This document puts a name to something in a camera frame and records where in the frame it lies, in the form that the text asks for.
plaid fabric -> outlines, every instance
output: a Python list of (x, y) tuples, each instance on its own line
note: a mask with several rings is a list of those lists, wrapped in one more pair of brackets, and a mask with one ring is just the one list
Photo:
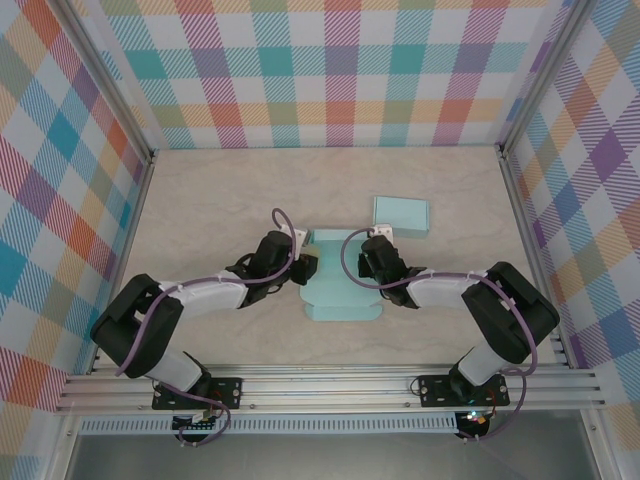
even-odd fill
[(170, 148), (242, 148), (493, 143), (549, 2), (100, 3)]
[(575, 3), (575, 0), (563, 0), (562, 6), (560, 7), (560, 10), (556, 14), (556, 18), (554, 19), (553, 24), (551, 25), (551, 28), (549, 29), (549, 32), (547, 33), (547, 36), (545, 37), (544, 42), (542, 43), (542, 47), (540, 47), (540, 50), (536, 55), (536, 59), (531, 64), (531, 68), (529, 69), (529, 72), (527, 73), (527, 76), (525, 77), (525, 80), (522, 83), (520, 90), (518, 91), (518, 96), (516, 97), (515, 102), (513, 102), (513, 105), (511, 106), (511, 110), (509, 110), (509, 115), (507, 115), (507, 120), (502, 126), (502, 129), (500, 130), (500, 135), (498, 136), (499, 143), (503, 143), (505, 140), (505, 137), (507, 136), (507, 133), (509, 133), (511, 126), (513, 125), (513, 121), (516, 115), (518, 114), (518, 112), (520, 111), (522, 102), (527, 97), (527, 95), (529, 94), (529, 91), (531, 90), (531, 87), (535, 83), (536, 78), (538, 76), (538, 72), (540, 71), (540, 67), (542, 66), (542, 64), (547, 58), (547, 55), (551, 51), (551, 46), (554, 44), (554, 42), (556, 41), (556, 38), (558, 37), (558, 34), (562, 30), (562, 26), (564, 25), (564, 22), (567, 19), (567, 15), (569, 14), (569, 11), (571, 10), (571, 7), (573, 6), (574, 3)]
[(154, 139), (153, 135), (149, 130), (147, 121), (145, 120), (144, 116), (140, 112), (140, 107), (136, 105), (136, 103), (133, 101), (133, 95), (131, 94), (131, 91), (129, 90), (127, 83), (122, 78), (122, 73), (120, 72), (120, 69), (116, 65), (116, 62), (113, 60), (113, 56), (111, 55), (111, 52), (107, 48), (102, 37), (97, 33), (98, 30), (96, 28), (95, 22), (93, 18), (89, 16), (89, 12), (87, 11), (87, 8), (84, 4), (84, 0), (72, 0), (72, 4), (76, 9), (76, 12), (80, 16), (87, 33), (91, 37), (91, 40), (95, 44), (95, 47), (100, 52), (100, 55), (102, 56), (102, 59), (104, 60), (104, 63), (107, 66), (107, 69), (109, 70), (109, 73), (111, 73), (111, 77), (115, 81), (116, 85), (118, 86), (118, 89), (120, 90), (120, 93), (122, 94), (122, 98), (129, 105), (129, 108), (131, 109), (131, 113), (133, 113), (133, 116), (138, 122), (138, 125), (140, 126), (140, 130), (142, 130), (142, 134), (147, 140), (147, 143), (149, 145), (155, 145), (156, 140)]
[(45, 0), (0, 10), (0, 479), (21, 480), (90, 350), (143, 163)]
[(578, 362), (601, 373), (620, 455), (638, 467), (639, 25), (638, 0), (598, 3), (514, 158)]

light blue box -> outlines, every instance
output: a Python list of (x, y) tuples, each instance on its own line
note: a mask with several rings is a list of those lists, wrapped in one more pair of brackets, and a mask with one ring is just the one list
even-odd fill
[(429, 202), (413, 198), (375, 197), (373, 223), (388, 223), (397, 237), (425, 238), (429, 233)]
[[(300, 297), (307, 303), (305, 313), (315, 321), (366, 321), (382, 314), (378, 290), (363, 288), (344, 274), (340, 263), (342, 244), (353, 230), (314, 230), (310, 245), (317, 250), (318, 271), (300, 287)], [(358, 256), (364, 233), (349, 242), (345, 261), (354, 275), (358, 273)], [(366, 278), (371, 285), (375, 280)]]

metal bar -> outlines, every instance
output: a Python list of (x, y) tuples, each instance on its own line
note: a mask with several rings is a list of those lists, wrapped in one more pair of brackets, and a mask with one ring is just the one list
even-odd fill
[[(113, 276), (113, 283), (111, 285), (111, 292), (109, 292), (109, 302), (111, 302), (120, 291), (120, 285), (122, 283), (122, 278), (124, 277), (124, 271), (127, 266), (127, 262), (129, 261), (129, 255), (131, 254), (131, 247), (133, 247), (133, 240), (135, 239), (136, 231), (138, 230), (138, 224), (140, 223), (140, 217), (142, 216), (144, 202), (146, 201), (147, 194), (149, 193), (151, 177), (153, 177), (153, 172), (155, 170), (155, 163), (153, 162), (153, 158), (154, 157), (151, 158), (151, 163), (147, 163), (144, 166), (144, 171), (142, 173), (142, 182), (140, 184), (140, 192), (138, 193), (136, 206), (133, 209), (131, 224), (129, 225), (129, 231), (127, 232), (127, 238), (125, 238), (124, 245), (122, 247), (122, 253), (120, 254), (120, 258), (118, 259), (118, 263), (116, 265), (116, 270)], [(94, 344), (93, 354), (89, 356), (89, 362), (86, 365), (84, 371), (91, 372), (93, 370), (97, 354), (98, 346)]]
[[(509, 162), (506, 161), (502, 152), (500, 151), (498, 151), (498, 158), (500, 161), (500, 170), (502, 171), (505, 186), (509, 194), (509, 200), (511, 201), (511, 206), (513, 208), (516, 223), (518, 225), (518, 230), (520, 231), (520, 237), (522, 238), (522, 243), (524, 244), (529, 265), (531, 266), (534, 282), (536, 283), (538, 289), (547, 298), (553, 299), (554, 297), (551, 294), (551, 288), (549, 286), (545, 270), (542, 266), (542, 262), (540, 261), (540, 249), (537, 242), (535, 241), (535, 237), (533, 235), (533, 232), (531, 231), (529, 222), (527, 221), (526, 212), (523, 207), (524, 202), (522, 197), (520, 196), (520, 191), (516, 187), (517, 183), (512, 166)], [(558, 331), (560, 332), (560, 335), (554, 334), (554, 336), (552, 336), (552, 342), (560, 341), (563, 345), (562, 356), (565, 358), (565, 360), (568, 361), (569, 365), (577, 365), (576, 357), (573, 349), (571, 348), (571, 344), (565, 341), (565, 339), (568, 338), (568, 335), (564, 329), (564, 325), (562, 322), (560, 322)], [(608, 433), (612, 430), (610, 428), (607, 429), (610, 424), (610, 420), (606, 416), (605, 412), (602, 410), (594, 410), (593, 408), (587, 407), (585, 409), (582, 409), (580, 413), (582, 415), (582, 420), (585, 427), (585, 445), (587, 446), (587, 448), (590, 448), (591, 452), (593, 453), (596, 467), (600, 473), (600, 476), (602, 478), (612, 480), (622, 479), (623, 476), (621, 475), (620, 469), (618, 468), (618, 464), (614, 455), (614, 448), (610, 439), (612, 437)]]
[(51, 457), (42, 469), (43, 480), (66, 478), (81, 423), (82, 419), (74, 416), (60, 422), (60, 433), (52, 448)]
[(169, 143), (167, 142), (162, 127), (158, 123), (158, 119), (151, 109), (149, 100), (140, 86), (140, 82), (138, 81), (129, 60), (122, 49), (122, 45), (111, 28), (109, 18), (102, 7), (101, 0), (84, 0), (84, 6), (87, 9), (87, 12), (89, 12), (89, 16), (93, 20), (93, 23), (95, 24), (102, 41), (107, 47), (107, 50), (109, 50), (111, 58), (117, 65), (118, 70), (120, 70), (122, 79), (127, 85), (134, 103), (140, 109), (140, 113), (147, 122), (147, 130), (155, 142), (154, 146), (161, 150), (169, 149)]
[(102, 59), (102, 55), (84, 28), (75, 8), (70, 5), (69, 0), (49, 0), (49, 6), (80, 54), (83, 64), (122, 125), (132, 146), (136, 149), (138, 155), (149, 162), (153, 154), (153, 147), (147, 142), (138, 122), (133, 113), (131, 113), (131, 109), (122, 98), (115, 80)]
[(505, 137), (504, 149), (507, 152), (513, 151), (513, 148), (524, 134), (549, 85), (555, 80), (562, 64), (569, 55), (573, 42), (597, 3), (595, 0), (576, 0), (571, 7), (571, 11), (567, 15), (556, 41), (551, 47), (551, 51), (540, 67), (529, 94), (516, 114), (511, 130)]
[[(423, 409), (409, 390), (418, 375), (442, 375), (440, 366), (219, 366), (216, 376), (244, 379), (239, 413), (453, 412), (458, 407)], [(522, 394), (521, 380), (507, 378), (511, 410)], [(58, 404), (62, 415), (165, 414), (151, 410), (148, 379), (105, 374), (72, 376)], [(542, 368), (530, 377), (526, 410), (601, 408), (602, 392), (593, 372)]]
[(522, 54), (522, 58), (520, 59), (520, 66), (513, 74), (512, 80), (506, 92), (504, 92), (504, 95), (502, 95), (502, 106), (500, 107), (500, 113), (495, 118), (493, 124), (491, 125), (491, 128), (489, 129), (489, 133), (486, 136), (485, 145), (494, 145), (495, 143), (500, 141), (500, 133), (502, 132), (502, 128), (504, 127), (504, 124), (509, 117), (509, 113), (513, 108), (513, 104), (518, 98), (518, 94), (522, 89), (523, 83), (529, 75), (531, 66), (535, 63), (536, 58), (540, 53), (540, 49), (542, 48), (542, 45), (546, 40), (548, 32), (551, 30), (556, 17), (558, 16), (560, 9), (562, 8), (563, 1), (564, 0), (548, 0), (546, 2), (546, 6), (544, 7), (542, 14), (540, 15), (540, 19), (536, 23), (535, 30), (529, 38), (527, 48)]
[[(552, 303), (555, 303), (555, 296), (552, 293), (549, 279), (547, 278), (547, 274), (540, 260), (542, 254), (529, 225), (529, 221), (527, 220), (527, 215), (524, 210), (524, 201), (520, 195), (520, 190), (516, 186), (517, 182), (513, 173), (513, 168), (503, 155), (499, 155), (499, 164), (505, 187), (507, 189), (507, 194), (509, 195), (509, 201), (511, 202), (511, 207), (513, 209), (513, 214), (516, 219), (516, 225), (520, 232), (520, 238), (524, 245), (527, 261), (531, 267), (533, 281), (538, 287), (538, 290), (540, 290)], [(559, 360), (564, 358), (570, 366), (577, 368), (577, 360), (571, 348), (571, 344), (567, 341), (569, 336), (566, 333), (562, 322), (558, 325), (557, 331), (560, 333), (558, 339), (562, 343), (562, 357), (559, 357), (559, 355), (556, 354), (556, 358)]]

table surface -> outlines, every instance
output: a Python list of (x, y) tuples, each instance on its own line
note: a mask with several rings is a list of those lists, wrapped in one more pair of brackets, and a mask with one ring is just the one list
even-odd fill
[[(309, 229), (369, 226), (376, 195), (430, 202), (427, 238), (396, 241), (407, 265), (505, 260), (530, 277), (493, 148), (324, 148), (161, 152), (123, 281), (215, 274), (255, 251), (276, 206)], [(185, 320), (171, 343), (216, 364), (451, 364), (482, 339), (466, 310), (389, 302), (373, 321), (314, 322), (298, 288)], [(539, 352), (555, 361), (548, 341)]]

black mounting plate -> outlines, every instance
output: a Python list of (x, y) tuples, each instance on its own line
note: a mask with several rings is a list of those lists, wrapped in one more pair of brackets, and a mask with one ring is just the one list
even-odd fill
[(418, 377), (417, 383), (420, 404), (423, 407), (493, 407), (493, 398), (489, 393), (490, 391), (495, 395), (496, 406), (505, 407), (509, 405), (507, 384), (504, 377), (499, 374), (494, 375), (484, 384), (473, 403), (460, 401), (449, 386), (449, 375), (421, 375)]
[[(240, 408), (242, 397), (241, 378), (212, 378), (206, 397), (225, 404), (229, 410)], [(153, 410), (208, 410), (210, 405), (205, 402), (191, 400), (173, 393), (162, 384), (155, 387), (151, 408)]]

